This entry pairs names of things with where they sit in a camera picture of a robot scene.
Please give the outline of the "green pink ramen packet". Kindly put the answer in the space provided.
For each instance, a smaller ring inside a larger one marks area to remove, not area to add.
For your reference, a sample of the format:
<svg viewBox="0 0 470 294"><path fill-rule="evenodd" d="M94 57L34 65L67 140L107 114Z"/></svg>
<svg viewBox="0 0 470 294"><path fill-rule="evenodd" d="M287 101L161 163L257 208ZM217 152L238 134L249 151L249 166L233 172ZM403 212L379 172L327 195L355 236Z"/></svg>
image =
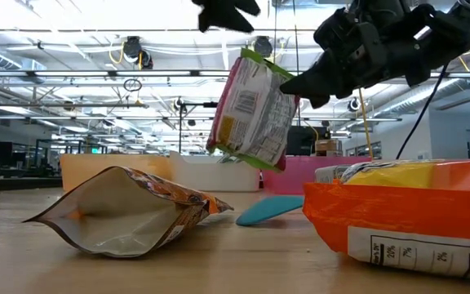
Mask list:
<svg viewBox="0 0 470 294"><path fill-rule="evenodd" d="M293 75L258 53L242 48L216 107L206 149L260 170L286 169L288 131L299 97L280 86Z"/></svg>

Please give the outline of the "orange plastic bin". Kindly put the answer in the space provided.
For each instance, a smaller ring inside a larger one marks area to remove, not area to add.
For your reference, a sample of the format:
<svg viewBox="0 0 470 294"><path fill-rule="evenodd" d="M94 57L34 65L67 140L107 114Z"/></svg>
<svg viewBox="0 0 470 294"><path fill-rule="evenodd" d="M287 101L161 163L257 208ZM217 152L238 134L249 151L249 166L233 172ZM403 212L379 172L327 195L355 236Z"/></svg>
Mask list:
<svg viewBox="0 0 470 294"><path fill-rule="evenodd" d="M61 177L64 192L77 187L107 167L129 167L172 180L170 159L149 154L62 154Z"/></svg>

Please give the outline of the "orange ramen packet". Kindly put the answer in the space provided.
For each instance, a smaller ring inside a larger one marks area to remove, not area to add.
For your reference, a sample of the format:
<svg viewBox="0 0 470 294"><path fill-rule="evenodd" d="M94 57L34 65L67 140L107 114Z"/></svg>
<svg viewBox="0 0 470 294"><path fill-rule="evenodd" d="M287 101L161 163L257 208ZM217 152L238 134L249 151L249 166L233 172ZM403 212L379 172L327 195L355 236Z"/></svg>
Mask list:
<svg viewBox="0 0 470 294"><path fill-rule="evenodd" d="M305 184L303 213L334 252L470 279L470 160L357 163Z"/></svg>

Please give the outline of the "white plastic bin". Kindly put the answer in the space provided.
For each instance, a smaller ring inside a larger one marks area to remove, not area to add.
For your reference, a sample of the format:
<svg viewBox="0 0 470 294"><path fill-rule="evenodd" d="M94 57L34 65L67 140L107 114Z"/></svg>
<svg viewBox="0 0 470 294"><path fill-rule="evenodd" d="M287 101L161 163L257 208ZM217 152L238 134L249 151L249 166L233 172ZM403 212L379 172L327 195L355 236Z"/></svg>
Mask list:
<svg viewBox="0 0 470 294"><path fill-rule="evenodd" d="M183 156L171 151L172 180L190 189L206 192L255 192L260 171L244 162L220 162L221 157Z"/></svg>

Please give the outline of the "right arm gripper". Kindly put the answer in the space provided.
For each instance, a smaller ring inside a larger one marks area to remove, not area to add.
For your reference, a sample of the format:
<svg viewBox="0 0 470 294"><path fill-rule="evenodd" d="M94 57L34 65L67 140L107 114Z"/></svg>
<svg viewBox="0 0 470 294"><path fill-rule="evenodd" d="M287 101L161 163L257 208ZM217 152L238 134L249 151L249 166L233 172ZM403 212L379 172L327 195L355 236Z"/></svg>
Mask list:
<svg viewBox="0 0 470 294"><path fill-rule="evenodd" d="M388 63L388 50L366 6L336 10L313 38L324 51L318 61L280 86L284 94L308 98L313 109L326 105L331 95L348 96L365 87Z"/></svg>

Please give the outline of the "orange brown snack pouch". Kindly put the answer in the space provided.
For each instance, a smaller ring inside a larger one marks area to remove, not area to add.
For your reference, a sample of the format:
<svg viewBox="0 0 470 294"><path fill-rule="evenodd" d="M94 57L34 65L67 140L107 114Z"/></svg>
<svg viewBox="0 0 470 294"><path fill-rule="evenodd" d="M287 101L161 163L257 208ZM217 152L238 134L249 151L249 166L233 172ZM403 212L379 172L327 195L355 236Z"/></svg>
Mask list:
<svg viewBox="0 0 470 294"><path fill-rule="evenodd" d="M143 256L230 205L129 167L107 167L59 198L33 222L78 250L115 258Z"/></svg>

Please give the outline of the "silver ventilation duct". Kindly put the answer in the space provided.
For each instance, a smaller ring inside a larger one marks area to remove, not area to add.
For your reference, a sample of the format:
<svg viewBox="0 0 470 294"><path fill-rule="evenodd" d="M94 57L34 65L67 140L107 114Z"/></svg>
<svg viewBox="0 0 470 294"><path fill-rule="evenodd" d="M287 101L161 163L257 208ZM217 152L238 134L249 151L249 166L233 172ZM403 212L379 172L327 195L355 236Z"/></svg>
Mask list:
<svg viewBox="0 0 470 294"><path fill-rule="evenodd" d="M468 85L470 72L448 73L438 85L436 95L433 100L439 100L446 96L451 96L460 90L464 90ZM435 83L417 86L410 91L398 96L392 103L382 106L372 112L372 118L383 118L410 112L425 103L425 100L432 94Z"/></svg>

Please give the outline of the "teal round lid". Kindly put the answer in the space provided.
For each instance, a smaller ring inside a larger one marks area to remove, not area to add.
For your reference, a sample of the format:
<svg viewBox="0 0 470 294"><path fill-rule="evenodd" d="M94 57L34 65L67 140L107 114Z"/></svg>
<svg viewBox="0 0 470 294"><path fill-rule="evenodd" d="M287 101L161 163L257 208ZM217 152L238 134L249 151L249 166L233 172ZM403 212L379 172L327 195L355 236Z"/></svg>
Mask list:
<svg viewBox="0 0 470 294"><path fill-rule="evenodd" d="M239 226L253 226L276 216L300 209L304 197L279 195L263 198L249 206L235 221Z"/></svg>

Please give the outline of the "red plastic bin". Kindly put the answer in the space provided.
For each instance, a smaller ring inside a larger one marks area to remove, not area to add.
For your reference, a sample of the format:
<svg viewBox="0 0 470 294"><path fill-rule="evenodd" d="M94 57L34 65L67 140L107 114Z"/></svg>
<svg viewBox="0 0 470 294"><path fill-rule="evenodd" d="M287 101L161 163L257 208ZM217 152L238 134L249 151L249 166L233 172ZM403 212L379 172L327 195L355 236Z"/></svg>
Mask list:
<svg viewBox="0 0 470 294"><path fill-rule="evenodd" d="M287 157L284 171L262 171L264 189L270 194L303 195L304 183L315 181L318 168L370 161L369 157Z"/></svg>

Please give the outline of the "black background rig frame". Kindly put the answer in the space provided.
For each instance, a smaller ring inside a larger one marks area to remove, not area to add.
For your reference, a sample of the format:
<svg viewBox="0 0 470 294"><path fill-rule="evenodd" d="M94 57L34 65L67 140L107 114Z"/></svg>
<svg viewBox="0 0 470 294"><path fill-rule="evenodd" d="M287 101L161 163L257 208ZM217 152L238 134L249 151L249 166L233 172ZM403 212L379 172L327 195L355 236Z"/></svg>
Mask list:
<svg viewBox="0 0 470 294"><path fill-rule="evenodd" d="M187 107L190 106L192 108L196 107L202 107L202 108L207 108L207 109L216 109L218 107L218 102L203 102L203 103L186 103L184 102L184 105ZM220 115L221 114L215 114L214 117L211 117L210 120L212 121L212 128L209 134L208 141L206 142L206 151L209 152L210 154L213 154L216 149L219 149L224 152L224 156L226 158L235 158L235 154L231 154L226 150L221 149L220 147L217 147L215 144L217 143L217 139L219 138L218 135L218 130L220 128ZM178 153L182 154L182 125L183 125L183 120L184 116L183 113L179 113L179 144L178 144Z"/></svg>

